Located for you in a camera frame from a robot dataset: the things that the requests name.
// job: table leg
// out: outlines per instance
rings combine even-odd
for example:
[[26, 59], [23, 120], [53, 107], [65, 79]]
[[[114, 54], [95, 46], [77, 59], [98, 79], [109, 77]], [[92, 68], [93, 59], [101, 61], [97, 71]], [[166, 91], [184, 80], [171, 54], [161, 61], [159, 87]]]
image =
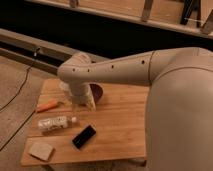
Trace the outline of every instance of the table leg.
[[50, 165], [42, 165], [41, 166], [45, 171], [54, 171], [54, 169]]
[[142, 158], [142, 160], [141, 158], [135, 158], [127, 161], [137, 166], [146, 167], [146, 158]]

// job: orange object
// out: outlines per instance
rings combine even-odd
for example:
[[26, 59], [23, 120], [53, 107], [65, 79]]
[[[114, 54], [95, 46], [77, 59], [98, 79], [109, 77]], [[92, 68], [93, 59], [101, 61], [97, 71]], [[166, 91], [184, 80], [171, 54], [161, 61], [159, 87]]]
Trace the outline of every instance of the orange object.
[[52, 108], [56, 108], [58, 107], [58, 101], [57, 100], [51, 100], [49, 102], [47, 102], [46, 104], [42, 104], [40, 106], [37, 107], [36, 111], [37, 113], [39, 112], [43, 112]]

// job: black smartphone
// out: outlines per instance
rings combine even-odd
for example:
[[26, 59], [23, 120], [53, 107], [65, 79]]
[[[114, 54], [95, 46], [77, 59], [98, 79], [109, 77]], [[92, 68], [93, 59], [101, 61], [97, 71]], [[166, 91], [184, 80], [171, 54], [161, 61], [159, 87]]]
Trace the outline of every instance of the black smartphone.
[[89, 125], [83, 131], [81, 131], [80, 134], [78, 134], [72, 140], [72, 142], [76, 148], [80, 149], [95, 134], [96, 131], [92, 128], [91, 125]]

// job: brown object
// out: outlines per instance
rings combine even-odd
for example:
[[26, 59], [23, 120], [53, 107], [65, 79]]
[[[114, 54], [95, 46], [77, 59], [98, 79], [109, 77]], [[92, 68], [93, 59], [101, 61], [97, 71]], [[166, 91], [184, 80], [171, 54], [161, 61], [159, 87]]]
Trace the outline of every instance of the brown object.
[[[55, 148], [48, 164], [145, 157], [144, 110], [148, 88], [113, 84], [100, 86], [104, 94], [96, 111], [89, 111], [81, 106], [77, 111], [78, 124], [43, 135], [37, 128], [38, 120], [56, 117], [61, 113], [65, 116], [72, 115], [71, 104], [59, 89], [59, 80], [46, 80], [38, 103], [42, 104], [47, 99], [57, 99], [64, 102], [64, 105], [33, 116], [21, 164], [47, 164], [28, 154], [29, 148], [36, 141], [46, 142]], [[71, 140], [88, 124], [96, 129], [97, 134], [90, 143], [78, 150], [72, 145]]]
[[58, 101], [57, 100], [51, 100], [51, 101], [48, 101], [45, 104], [39, 105], [36, 109], [36, 112], [37, 113], [44, 112], [46, 110], [53, 109], [53, 108], [56, 108], [56, 107], [58, 107]]
[[54, 148], [45, 142], [35, 142], [30, 147], [29, 154], [43, 161], [48, 161]]
[[98, 101], [103, 96], [103, 89], [98, 84], [90, 84], [92, 95], [94, 98], [95, 103], [98, 103]]
[[212, 9], [206, 23], [203, 25], [201, 31], [204, 34], [210, 34], [211, 32], [213, 32], [213, 9]]
[[202, 25], [206, 22], [212, 10], [213, 10], [213, 0], [201, 0]]
[[78, 0], [70, 0], [70, 7], [76, 8], [78, 6]]
[[183, 3], [168, 0], [154, 0], [150, 19], [166, 23], [179, 24], [183, 12]]
[[79, 6], [141, 17], [144, 2], [144, 0], [79, 0]]

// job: sponge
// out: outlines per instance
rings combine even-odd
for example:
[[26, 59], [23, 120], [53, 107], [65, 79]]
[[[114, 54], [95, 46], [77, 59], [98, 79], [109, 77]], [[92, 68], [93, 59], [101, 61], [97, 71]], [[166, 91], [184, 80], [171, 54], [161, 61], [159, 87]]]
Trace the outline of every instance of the sponge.
[[44, 142], [35, 142], [29, 150], [29, 154], [33, 157], [41, 159], [43, 161], [48, 161], [50, 155], [54, 151], [54, 148]]

